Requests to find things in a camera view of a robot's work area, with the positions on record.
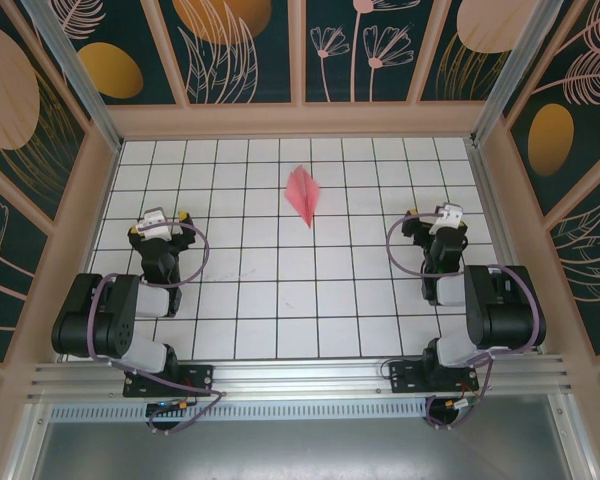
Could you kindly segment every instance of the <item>dark green wallpaper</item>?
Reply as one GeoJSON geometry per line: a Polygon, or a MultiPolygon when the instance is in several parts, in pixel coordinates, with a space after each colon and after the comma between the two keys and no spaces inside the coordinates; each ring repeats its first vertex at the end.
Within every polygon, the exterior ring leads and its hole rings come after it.
{"type": "Polygon", "coordinates": [[[352,81],[357,102],[405,101],[431,2],[354,4],[307,1],[307,101],[350,102],[352,81]]]}
{"type": "Polygon", "coordinates": [[[47,237],[0,195],[0,362],[11,342],[47,237]]]}
{"type": "Polygon", "coordinates": [[[421,100],[486,100],[533,6],[453,0],[421,100]]]}
{"type": "Polygon", "coordinates": [[[226,0],[226,10],[218,0],[160,0],[160,8],[191,103],[291,101],[287,0],[226,0]]]}
{"type": "Polygon", "coordinates": [[[600,185],[551,230],[571,292],[600,355],[600,185]]]}
{"type": "Polygon", "coordinates": [[[50,5],[107,105],[175,103],[140,0],[50,5]]]}
{"type": "Polygon", "coordinates": [[[600,159],[600,1],[580,14],[511,134],[545,214],[600,159]]]}
{"type": "Polygon", "coordinates": [[[0,171],[53,219],[83,138],[0,7],[0,171]]]}
{"type": "Polygon", "coordinates": [[[511,109],[515,105],[516,101],[518,100],[518,97],[520,96],[520,92],[525,87],[527,80],[529,80],[529,77],[535,70],[536,65],[538,65],[538,62],[544,55],[544,52],[547,49],[547,45],[549,45],[549,43],[553,39],[553,36],[555,35],[556,30],[562,23],[562,20],[564,20],[564,16],[567,14],[567,12],[569,11],[569,9],[571,8],[572,5],[573,5],[573,0],[563,0],[562,6],[560,7],[560,11],[558,12],[556,19],[553,21],[553,24],[551,25],[551,28],[549,29],[549,33],[547,34],[546,37],[544,37],[544,41],[542,42],[542,45],[540,45],[540,48],[536,52],[536,55],[533,57],[533,60],[529,64],[529,67],[527,67],[525,74],[520,79],[520,82],[518,82],[518,86],[513,91],[513,93],[511,94],[511,98],[509,98],[509,101],[507,102],[507,104],[504,107],[503,114],[505,117],[509,115],[509,112],[511,111],[511,109]]]}

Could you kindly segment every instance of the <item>black mounting plate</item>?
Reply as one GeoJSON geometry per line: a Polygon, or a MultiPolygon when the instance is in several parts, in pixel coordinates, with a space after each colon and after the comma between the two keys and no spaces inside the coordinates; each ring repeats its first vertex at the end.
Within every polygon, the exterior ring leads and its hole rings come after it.
{"type": "MultiPolygon", "coordinates": [[[[178,378],[180,384],[184,386],[211,389],[213,385],[213,366],[212,365],[179,365],[178,378]]],[[[187,396],[187,392],[178,388],[168,387],[160,383],[153,382],[140,375],[125,373],[124,388],[122,396],[125,398],[170,398],[187,396]]],[[[196,397],[208,397],[208,393],[197,393],[196,397]]]]}
{"type": "Polygon", "coordinates": [[[480,387],[473,368],[438,367],[435,383],[427,379],[422,360],[395,360],[389,363],[393,393],[462,392],[464,383],[471,390],[480,387]]]}

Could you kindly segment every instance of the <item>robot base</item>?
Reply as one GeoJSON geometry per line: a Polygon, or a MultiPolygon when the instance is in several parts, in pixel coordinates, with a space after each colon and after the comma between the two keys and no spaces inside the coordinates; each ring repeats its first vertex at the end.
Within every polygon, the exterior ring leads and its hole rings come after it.
{"type": "Polygon", "coordinates": [[[393,393],[462,392],[462,385],[478,390],[478,376],[473,368],[448,368],[438,363],[434,339],[419,360],[395,360],[389,363],[393,393]]]}
{"type": "MultiPolygon", "coordinates": [[[[157,374],[157,377],[163,377],[163,374],[157,374]]],[[[125,373],[124,388],[122,396],[125,398],[166,398],[166,397],[185,397],[187,392],[178,388],[168,387],[160,383],[134,375],[125,373]]],[[[173,377],[165,380],[175,381],[183,386],[211,389],[213,385],[213,366],[212,365],[178,365],[177,373],[173,377]]],[[[208,397],[209,394],[196,393],[190,394],[191,397],[208,397]]]]}

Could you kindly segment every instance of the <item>red paper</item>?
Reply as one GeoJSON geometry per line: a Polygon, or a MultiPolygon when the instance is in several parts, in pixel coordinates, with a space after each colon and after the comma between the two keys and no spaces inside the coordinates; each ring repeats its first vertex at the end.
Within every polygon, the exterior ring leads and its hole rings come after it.
{"type": "Polygon", "coordinates": [[[311,228],[313,213],[318,205],[320,196],[320,186],[315,182],[311,175],[300,166],[289,175],[287,189],[284,192],[289,203],[300,214],[307,226],[311,228]]]}

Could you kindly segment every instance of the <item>grid mat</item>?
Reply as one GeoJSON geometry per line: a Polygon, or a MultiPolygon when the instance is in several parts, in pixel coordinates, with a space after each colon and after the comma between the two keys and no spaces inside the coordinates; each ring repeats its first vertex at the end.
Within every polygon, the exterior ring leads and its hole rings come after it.
{"type": "MultiPolygon", "coordinates": [[[[389,264],[387,229],[407,209],[459,203],[468,263],[495,263],[460,138],[294,138],[144,141],[124,145],[91,271],[141,274],[126,232],[146,209],[186,210],[207,233],[209,263],[182,288],[174,319],[136,331],[180,359],[302,359],[419,355],[464,327],[464,309],[432,307],[420,280],[389,264]],[[303,165],[321,187],[312,228],[284,197],[303,165]]],[[[418,268],[420,248],[394,236],[396,257],[418,268]]],[[[200,243],[180,255],[185,276],[200,243]]]]}

